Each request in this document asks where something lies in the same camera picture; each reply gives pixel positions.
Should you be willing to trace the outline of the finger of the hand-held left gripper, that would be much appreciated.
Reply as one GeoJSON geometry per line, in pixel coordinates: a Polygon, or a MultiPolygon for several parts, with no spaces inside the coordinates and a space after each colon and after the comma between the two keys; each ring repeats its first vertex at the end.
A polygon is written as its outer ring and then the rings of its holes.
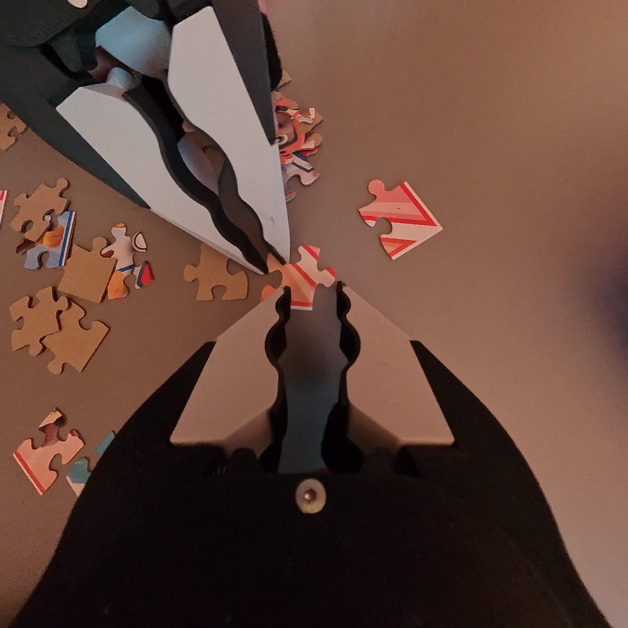
{"type": "Polygon", "coordinates": [[[171,6],[168,88],[185,121],[220,148],[265,245],[290,238],[264,28],[257,6],[171,6]]]}
{"type": "Polygon", "coordinates": [[[144,82],[128,90],[105,82],[76,89],[57,112],[152,212],[250,270],[267,273],[266,257],[183,159],[185,119],[169,92],[168,70],[163,72],[165,78],[156,81],[167,107],[144,82]]]}

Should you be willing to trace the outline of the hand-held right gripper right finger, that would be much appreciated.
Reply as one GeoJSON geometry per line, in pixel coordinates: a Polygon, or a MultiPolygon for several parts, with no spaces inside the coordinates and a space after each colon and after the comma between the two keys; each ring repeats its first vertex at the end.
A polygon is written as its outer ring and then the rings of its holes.
{"type": "Polygon", "coordinates": [[[352,288],[336,285],[339,347],[347,360],[321,454],[331,473],[355,474],[380,450],[451,446],[454,435],[409,336],[352,288]]]}

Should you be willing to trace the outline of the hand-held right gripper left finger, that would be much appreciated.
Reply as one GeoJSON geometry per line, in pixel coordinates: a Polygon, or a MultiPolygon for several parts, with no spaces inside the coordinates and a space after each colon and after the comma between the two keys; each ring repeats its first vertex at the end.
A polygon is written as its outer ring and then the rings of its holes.
{"type": "Polygon", "coordinates": [[[264,471],[278,470],[288,423],[279,358],[290,312],[291,289],[278,288],[218,336],[172,444],[217,446],[226,456],[250,449],[264,471]]]}

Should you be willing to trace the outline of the plain brown puzzle piece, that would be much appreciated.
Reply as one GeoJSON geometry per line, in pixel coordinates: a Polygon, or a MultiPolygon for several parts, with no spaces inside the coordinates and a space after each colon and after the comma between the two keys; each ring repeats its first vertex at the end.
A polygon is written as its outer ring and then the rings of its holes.
{"type": "Polygon", "coordinates": [[[59,316],[59,331],[43,339],[42,344],[54,353],[53,360],[48,363],[52,374],[61,374],[65,365],[83,371],[108,334],[109,327],[100,321],[94,321],[90,329],[84,329],[80,324],[84,315],[85,311],[71,302],[59,316]]]}
{"type": "Polygon", "coordinates": [[[1,149],[8,150],[17,141],[17,135],[26,130],[27,125],[6,104],[1,103],[1,149]]]}
{"type": "Polygon", "coordinates": [[[102,302],[115,269],[115,260],[100,253],[107,246],[103,237],[92,241],[90,251],[73,244],[57,291],[93,303],[102,302]]]}
{"type": "Polygon", "coordinates": [[[43,288],[34,298],[25,296],[9,307],[14,322],[22,319],[23,326],[12,331],[11,348],[28,347],[30,356],[37,356],[45,347],[43,339],[60,331],[59,315],[68,309],[67,297],[58,297],[54,287],[43,288]]]}
{"type": "Polygon", "coordinates": [[[45,216],[58,216],[68,207],[69,200],[62,193],[69,186],[67,179],[60,178],[54,187],[40,184],[30,196],[21,193],[14,200],[19,211],[10,223],[11,228],[22,233],[27,240],[36,241],[41,238],[49,227],[45,216]]]}
{"type": "Polygon", "coordinates": [[[224,287],[223,301],[244,300],[248,294],[248,279],[244,271],[231,274],[228,269],[229,258],[210,247],[200,244],[200,261],[194,266],[187,264],[183,270],[186,282],[199,282],[196,301],[209,302],[214,299],[213,289],[224,287]]]}

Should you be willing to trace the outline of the deep orange edge puzzle piece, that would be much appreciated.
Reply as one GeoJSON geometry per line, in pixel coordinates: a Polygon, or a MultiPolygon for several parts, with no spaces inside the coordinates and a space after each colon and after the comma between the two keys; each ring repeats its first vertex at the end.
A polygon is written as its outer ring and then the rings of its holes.
{"type": "Polygon", "coordinates": [[[318,285],[331,287],[336,281],[332,268],[318,269],[320,249],[314,246],[299,246],[300,260],[294,264],[280,264],[268,253],[267,265],[270,272],[280,271],[282,280],[280,287],[290,287],[291,308],[294,310],[313,310],[313,298],[318,285]]]}

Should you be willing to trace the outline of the plain teal puzzle piece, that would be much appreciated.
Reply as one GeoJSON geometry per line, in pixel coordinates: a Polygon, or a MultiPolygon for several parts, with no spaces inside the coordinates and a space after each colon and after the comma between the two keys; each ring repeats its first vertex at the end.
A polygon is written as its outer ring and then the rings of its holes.
{"type": "Polygon", "coordinates": [[[66,480],[71,490],[77,497],[81,495],[85,484],[96,467],[96,464],[106,451],[107,447],[112,443],[115,436],[116,432],[114,430],[110,431],[109,434],[107,434],[107,436],[96,446],[94,455],[87,458],[81,457],[77,459],[69,469],[66,480]]]}

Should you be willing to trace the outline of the red pink striped puzzle piece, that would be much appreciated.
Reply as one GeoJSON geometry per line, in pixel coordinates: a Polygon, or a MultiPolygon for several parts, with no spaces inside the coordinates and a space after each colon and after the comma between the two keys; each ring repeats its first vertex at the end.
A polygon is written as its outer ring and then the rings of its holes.
{"type": "Polygon", "coordinates": [[[392,260],[442,231],[443,227],[407,182],[386,190],[381,180],[372,180],[367,189],[375,200],[358,212],[370,227],[381,218],[388,221],[391,231],[379,239],[392,260]]]}

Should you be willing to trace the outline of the red dog face puzzle piece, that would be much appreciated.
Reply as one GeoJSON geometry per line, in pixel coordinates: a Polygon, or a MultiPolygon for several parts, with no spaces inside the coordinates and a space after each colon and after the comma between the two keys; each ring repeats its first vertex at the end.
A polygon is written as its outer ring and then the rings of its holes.
{"type": "Polygon", "coordinates": [[[312,133],[316,122],[313,107],[300,109],[295,101],[277,94],[274,104],[278,123],[276,142],[279,147],[280,163],[286,165],[293,161],[296,152],[309,152],[316,148],[317,135],[312,133]]]}

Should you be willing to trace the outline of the white orange blue puzzle piece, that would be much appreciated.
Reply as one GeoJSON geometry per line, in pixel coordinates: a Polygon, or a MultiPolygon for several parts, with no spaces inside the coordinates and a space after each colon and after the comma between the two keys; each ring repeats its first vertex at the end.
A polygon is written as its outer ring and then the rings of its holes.
{"type": "Polygon", "coordinates": [[[153,273],[148,261],[137,265],[134,262],[135,253],[145,253],[147,250],[144,235],[136,232],[127,234],[127,226],[124,223],[115,224],[111,229],[114,242],[103,248],[100,255],[115,260],[115,269],[107,285],[108,300],[117,300],[125,297],[129,289],[125,284],[127,277],[132,276],[133,286],[141,289],[153,280],[153,273]]]}

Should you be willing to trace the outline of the blue orange dog puzzle piece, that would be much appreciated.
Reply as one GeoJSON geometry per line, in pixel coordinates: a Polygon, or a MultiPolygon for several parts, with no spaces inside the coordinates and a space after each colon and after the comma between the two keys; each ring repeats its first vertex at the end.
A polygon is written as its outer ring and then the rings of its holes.
{"type": "Polygon", "coordinates": [[[25,258],[23,267],[27,270],[38,270],[43,265],[46,268],[62,268],[66,265],[70,255],[76,212],[66,210],[53,223],[53,216],[45,216],[49,223],[48,229],[37,241],[22,238],[17,247],[16,254],[25,258]]]}

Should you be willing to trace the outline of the pink red edge puzzle piece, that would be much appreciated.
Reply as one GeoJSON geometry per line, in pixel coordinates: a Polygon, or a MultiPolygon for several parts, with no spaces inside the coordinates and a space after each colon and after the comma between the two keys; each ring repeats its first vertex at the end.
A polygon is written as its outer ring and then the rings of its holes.
{"type": "Polygon", "coordinates": [[[37,493],[42,496],[56,481],[59,473],[51,469],[51,460],[61,456],[61,464],[66,465],[83,449],[85,442],[80,433],[71,429],[66,439],[59,436],[60,428],[65,424],[65,416],[55,408],[40,423],[38,431],[44,435],[44,442],[34,447],[33,440],[27,439],[13,452],[16,460],[37,493]]]}

